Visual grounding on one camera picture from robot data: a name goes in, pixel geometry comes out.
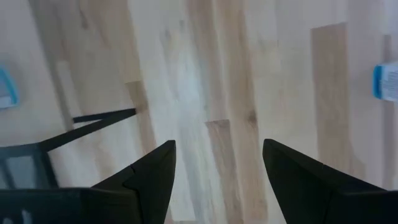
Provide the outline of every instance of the black plastic part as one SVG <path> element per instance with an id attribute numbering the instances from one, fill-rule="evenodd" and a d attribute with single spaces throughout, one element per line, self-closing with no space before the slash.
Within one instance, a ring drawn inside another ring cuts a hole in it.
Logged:
<path id="1" fill-rule="evenodd" d="M 0 222 L 23 223 L 28 213 L 33 224 L 163 224 L 175 163 L 175 141 L 167 141 L 90 189 L 0 190 Z"/>
<path id="2" fill-rule="evenodd" d="M 344 174 L 277 141 L 263 159 L 287 224 L 397 223 L 398 192 Z"/>

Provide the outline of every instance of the wood grain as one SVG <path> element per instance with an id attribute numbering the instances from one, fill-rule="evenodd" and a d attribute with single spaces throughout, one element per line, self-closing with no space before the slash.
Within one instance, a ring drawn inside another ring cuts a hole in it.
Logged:
<path id="1" fill-rule="evenodd" d="M 126 84 L 130 97 L 137 111 L 137 122 L 139 128 L 142 148 L 145 153 L 149 153 L 156 148 L 152 120 L 150 118 L 148 100 L 142 82 L 132 82 Z"/>
<path id="2" fill-rule="evenodd" d="M 281 70 L 266 82 L 271 94 L 266 102 L 272 103 L 268 109 L 272 114 L 264 116 L 270 135 L 263 137 L 318 159 L 310 26 L 304 19 L 303 1 L 276 1 L 275 10 Z"/>
<path id="3" fill-rule="evenodd" d="M 238 175 L 228 120 L 207 122 L 211 148 L 221 177 L 223 198 L 228 223 L 243 223 Z"/>
<path id="4" fill-rule="evenodd" d="M 246 35 L 249 47 L 259 144 L 265 138 L 274 138 L 288 144 L 294 137 L 291 128 L 295 114 L 288 110 L 290 83 L 288 74 L 282 73 L 282 51 L 278 39 L 276 3 L 278 1 L 249 0 L 244 1 Z M 259 173 L 265 179 L 267 203 L 267 221 L 283 223 L 282 211 L 268 181 L 265 169 Z"/>
<path id="5" fill-rule="evenodd" d="M 116 62 L 125 83 L 141 80 L 141 69 L 128 0 L 81 0 L 80 16 L 84 29 L 98 32 L 102 44 Z"/>
<path id="6" fill-rule="evenodd" d="M 187 7 L 201 74 L 207 120 L 226 119 L 225 93 L 221 82 L 221 61 L 214 23 L 213 2 L 212 0 L 187 1 Z"/>
<path id="7" fill-rule="evenodd" d="M 215 2 L 243 217 L 245 222 L 261 221 L 267 218 L 267 205 L 243 4 L 235 0 Z"/>
<path id="8" fill-rule="evenodd" d="M 117 49 L 109 46 L 103 34 L 106 26 L 98 24 L 93 12 L 99 6 L 91 1 L 60 1 L 56 6 L 83 114 L 131 108 L 129 94 L 118 76 L 118 59 L 113 56 Z"/>
<path id="9" fill-rule="evenodd" d="M 351 163 L 346 31 L 345 23 L 312 29 L 312 61 L 319 160 L 352 173 L 363 167 Z"/>
<path id="10" fill-rule="evenodd" d="M 205 133 L 205 112 L 198 86 L 198 73 L 192 43 L 185 23 L 178 29 L 167 30 L 162 38 L 167 77 L 176 104 L 177 127 L 181 139 L 182 157 L 186 164 L 189 188 L 196 221 L 213 223 L 219 220 L 214 199 L 219 197 L 214 188 L 215 172 L 210 147 Z"/>
<path id="11" fill-rule="evenodd" d="M 178 57 L 176 60 L 165 59 L 165 55 L 168 55 L 165 53 L 165 49 L 169 49 L 169 47 L 165 48 L 165 44 L 168 43 L 166 30 L 169 30 L 170 34 L 174 34 L 175 30 L 180 29 L 181 21 L 183 20 L 180 12 L 181 8 L 178 1 L 174 0 L 130 1 L 143 84 L 146 90 L 153 90 L 146 93 L 155 140 L 164 142 L 169 139 L 175 139 L 177 142 L 178 169 L 176 169 L 174 189 L 170 201 L 172 217 L 174 221 L 194 221 L 196 220 L 196 215 L 186 168 L 187 163 L 190 161 L 186 161 L 183 157 L 183 152 L 190 148 L 186 148 L 189 142 L 185 141 L 183 143 L 183 139 L 180 137 L 178 124 L 182 118 L 179 118 L 180 113 L 178 110 L 180 106 L 175 99 L 177 91 L 172 88 L 177 85 L 178 80 L 175 76 L 181 76 L 183 73 L 169 74 L 168 72 L 170 65 L 167 65 L 166 61 L 176 63 L 178 62 L 176 61 Z"/>

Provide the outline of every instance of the blue plastic item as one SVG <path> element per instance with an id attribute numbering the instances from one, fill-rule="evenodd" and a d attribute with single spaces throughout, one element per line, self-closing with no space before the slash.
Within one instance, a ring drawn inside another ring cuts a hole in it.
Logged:
<path id="1" fill-rule="evenodd" d="M 0 66 L 0 108 L 9 108 L 19 104 L 19 96 L 14 80 L 9 72 Z"/>
<path id="2" fill-rule="evenodd" d="M 373 95 L 398 102 L 398 63 L 377 65 L 373 72 Z"/>

